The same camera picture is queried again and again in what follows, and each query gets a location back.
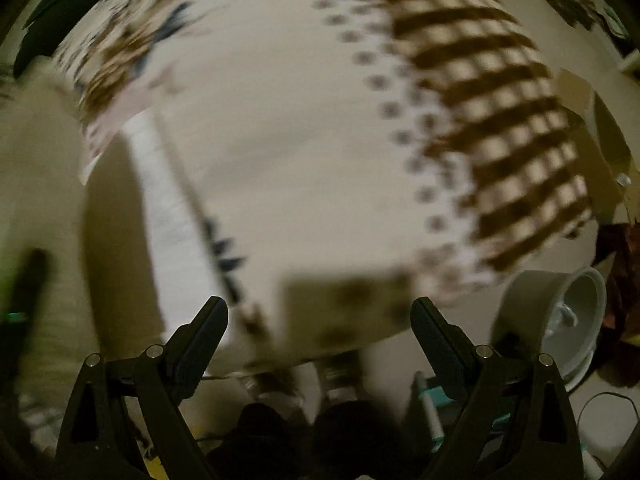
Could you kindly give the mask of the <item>open cardboard box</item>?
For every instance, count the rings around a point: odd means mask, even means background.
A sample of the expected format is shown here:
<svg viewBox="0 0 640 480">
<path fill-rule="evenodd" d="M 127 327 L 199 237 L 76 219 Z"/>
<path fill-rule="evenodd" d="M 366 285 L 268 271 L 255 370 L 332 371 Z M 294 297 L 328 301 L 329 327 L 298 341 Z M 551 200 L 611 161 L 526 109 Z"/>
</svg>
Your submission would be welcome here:
<svg viewBox="0 0 640 480">
<path fill-rule="evenodd" d="M 562 68 L 556 88 L 594 216 L 601 224 L 638 223 L 639 170 L 622 129 L 584 78 Z"/>
</svg>

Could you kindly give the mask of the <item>teal and white rack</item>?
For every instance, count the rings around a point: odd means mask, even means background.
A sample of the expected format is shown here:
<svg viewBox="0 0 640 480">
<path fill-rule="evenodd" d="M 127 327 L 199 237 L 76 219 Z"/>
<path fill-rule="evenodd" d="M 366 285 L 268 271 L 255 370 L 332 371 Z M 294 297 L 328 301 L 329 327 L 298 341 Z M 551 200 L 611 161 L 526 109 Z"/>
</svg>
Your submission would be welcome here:
<svg viewBox="0 0 640 480">
<path fill-rule="evenodd" d="M 454 404 L 454 400 L 446 395 L 434 377 L 427 378 L 420 370 L 414 373 L 412 388 L 430 434 L 431 452 L 436 453 L 445 440 L 440 410 Z"/>
</svg>

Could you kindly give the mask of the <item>floral brown checkered blanket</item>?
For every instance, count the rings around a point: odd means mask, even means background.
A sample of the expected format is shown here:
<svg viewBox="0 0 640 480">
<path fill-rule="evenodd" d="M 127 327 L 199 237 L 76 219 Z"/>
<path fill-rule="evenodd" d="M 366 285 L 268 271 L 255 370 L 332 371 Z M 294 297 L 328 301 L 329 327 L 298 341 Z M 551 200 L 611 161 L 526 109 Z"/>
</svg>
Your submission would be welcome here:
<svg viewBox="0 0 640 480">
<path fill-rule="evenodd" d="M 500 0 L 99 0 L 56 48 L 91 175 L 128 144 L 149 246 L 178 183 L 230 276 L 210 372 L 402 332 L 590 216 L 552 73 Z"/>
</svg>

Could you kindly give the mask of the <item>dark red cloth pile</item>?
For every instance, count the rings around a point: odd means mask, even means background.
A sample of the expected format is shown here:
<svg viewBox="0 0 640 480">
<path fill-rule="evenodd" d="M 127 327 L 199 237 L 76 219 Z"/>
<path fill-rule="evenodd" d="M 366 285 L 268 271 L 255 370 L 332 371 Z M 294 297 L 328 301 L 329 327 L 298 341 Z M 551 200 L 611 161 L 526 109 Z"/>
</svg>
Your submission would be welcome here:
<svg viewBox="0 0 640 480">
<path fill-rule="evenodd" d="M 599 226 L 592 266 L 605 270 L 603 326 L 617 338 L 639 345 L 639 223 Z"/>
</svg>

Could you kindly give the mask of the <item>grey plastic bucket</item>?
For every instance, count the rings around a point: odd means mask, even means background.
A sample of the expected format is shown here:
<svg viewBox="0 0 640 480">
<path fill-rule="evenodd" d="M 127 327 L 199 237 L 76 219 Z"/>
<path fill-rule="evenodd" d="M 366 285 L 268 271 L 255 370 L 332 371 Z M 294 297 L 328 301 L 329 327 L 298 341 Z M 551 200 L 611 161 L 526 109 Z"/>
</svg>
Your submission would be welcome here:
<svg viewBox="0 0 640 480">
<path fill-rule="evenodd" d="M 574 273 L 523 271 L 502 296 L 491 344 L 547 353 L 572 391 L 589 370 L 605 303 L 604 279 L 591 266 Z"/>
</svg>

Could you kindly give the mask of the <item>white pants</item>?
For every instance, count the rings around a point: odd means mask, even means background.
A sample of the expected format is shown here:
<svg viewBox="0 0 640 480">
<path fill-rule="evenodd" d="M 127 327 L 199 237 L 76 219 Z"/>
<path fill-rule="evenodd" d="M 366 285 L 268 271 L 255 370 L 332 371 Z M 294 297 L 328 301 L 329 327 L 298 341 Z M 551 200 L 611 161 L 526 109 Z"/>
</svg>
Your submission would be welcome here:
<svg viewBox="0 0 640 480">
<path fill-rule="evenodd" d="M 84 359 L 137 356 L 164 329 L 128 143 L 80 180 L 75 92 L 48 58 L 1 85 L 1 309 L 30 252 L 47 259 L 17 389 L 64 410 Z"/>
</svg>

